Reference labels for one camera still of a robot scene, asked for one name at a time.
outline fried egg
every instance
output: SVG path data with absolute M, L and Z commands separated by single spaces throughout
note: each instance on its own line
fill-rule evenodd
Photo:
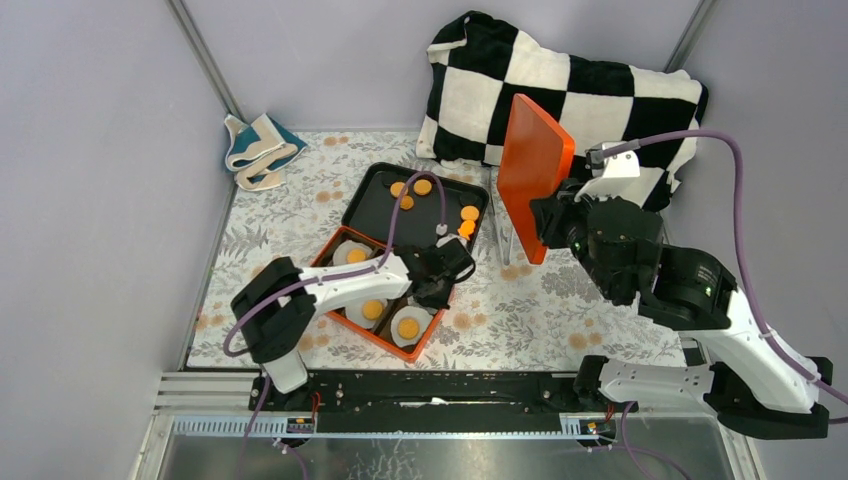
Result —
M 392 340 L 398 347 L 415 345 L 432 321 L 433 316 L 421 307 L 403 307 L 392 317 Z
M 364 300 L 345 307 L 344 316 L 360 327 L 370 330 L 377 325 L 377 320 L 386 311 L 388 300 Z
M 333 252 L 333 265 L 348 265 L 368 260 L 374 250 L 359 242 L 345 240 Z

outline checkered pillow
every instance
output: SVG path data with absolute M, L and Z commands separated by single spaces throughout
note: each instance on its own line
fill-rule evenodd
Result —
M 499 165 L 516 93 L 559 120 L 579 154 L 600 142 L 696 129 L 707 103 L 707 89 L 682 70 L 665 74 L 557 53 L 480 12 L 442 28 L 427 55 L 433 88 L 416 148 L 422 158 Z M 674 173 L 694 154 L 695 139 L 639 150 L 645 208 L 668 205 L 679 184 Z M 571 172 L 591 177 L 582 156 Z

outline floral pattern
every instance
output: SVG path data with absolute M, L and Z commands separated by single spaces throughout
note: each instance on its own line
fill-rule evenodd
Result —
M 233 201 L 188 366 L 254 367 L 249 355 L 233 359 L 221 350 L 235 324 L 230 300 L 275 257 L 290 256 L 296 265 L 307 265 L 339 227 L 365 170 L 379 161 L 432 170 L 492 192 L 472 252 L 477 271 L 456 287 L 451 309 L 414 364 L 320 317 L 298 344 L 309 367 L 570 371 L 588 354 L 684 364 L 677 334 L 637 316 L 634 308 L 604 301 L 569 252 L 548 252 L 540 266 L 527 263 L 518 242 L 507 252 L 512 226 L 491 188 L 496 171 L 471 165 L 446 168 L 416 158 L 415 132 L 313 132 L 301 137 L 310 146 L 283 170 L 285 184 L 259 193 L 239 191 Z M 234 348 L 242 347 L 241 342 L 237 336 Z

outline white wall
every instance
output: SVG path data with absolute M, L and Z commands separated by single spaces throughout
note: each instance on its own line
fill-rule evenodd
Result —
M 721 2 L 685 68 L 711 88 L 706 127 L 745 156 L 745 242 L 767 320 L 799 351 L 834 361 L 848 390 L 848 3 Z M 674 240 L 736 272 L 732 162 L 703 141 L 682 172 Z M 848 407 L 830 398 L 835 416 Z M 821 441 L 759 442 L 769 480 L 843 478 L 848 427 Z
M 0 477 L 126 478 L 193 317 L 223 111 L 165 2 L 0 2 Z
M 480 10 L 543 47 L 661 70 L 697 0 L 188 0 L 248 121 L 296 128 L 420 128 L 425 50 Z

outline orange container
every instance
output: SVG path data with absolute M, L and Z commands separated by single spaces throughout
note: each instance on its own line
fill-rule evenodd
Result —
M 362 243 L 374 249 L 375 256 L 382 255 L 386 249 L 386 246 L 370 237 L 367 237 L 356 230 L 350 227 L 339 227 L 336 230 L 336 233 L 333 234 L 333 237 L 324 245 L 324 248 L 321 249 L 321 253 L 315 258 L 312 262 L 313 267 L 326 267 L 328 266 L 333 257 L 333 252 L 338 248 L 338 246 L 344 242 L 345 240 L 353 240 L 355 242 Z M 401 297 L 395 300 L 389 300 L 386 309 L 383 312 L 383 315 L 377 319 L 376 326 L 372 330 L 368 330 L 360 327 L 359 325 L 353 323 L 352 321 L 345 318 L 342 315 L 341 310 L 334 310 L 331 312 L 327 312 L 327 316 L 332 318 L 333 320 L 341 323 L 347 328 L 353 330 L 354 332 L 362 335 L 368 341 L 373 342 L 379 345 L 382 349 L 387 352 L 395 355 L 397 357 L 402 358 L 404 361 L 413 363 L 415 362 L 419 356 L 421 356 L 421 352 L 424 351 L 424 346 L 427 345 L 427 342 L 430 340 L 430 336 L 433 335 L 433 332 L 436 330 L 436 327 L 439 325 L 439 322 L 442 320 L 442 315 L 444 315 L 444 310 L 439 310 L 436 315 L 433 316 L 433 320 L 430 322 L 430 325 L 424 331 L 424 334 L 421 336 L 421 339 L 415 345 L 410 345 L 407 347 L 398 347 L 392 342 L 391 335 L 391 318 L 392 316 L 402 307 L 408 305 L 408 297 Z

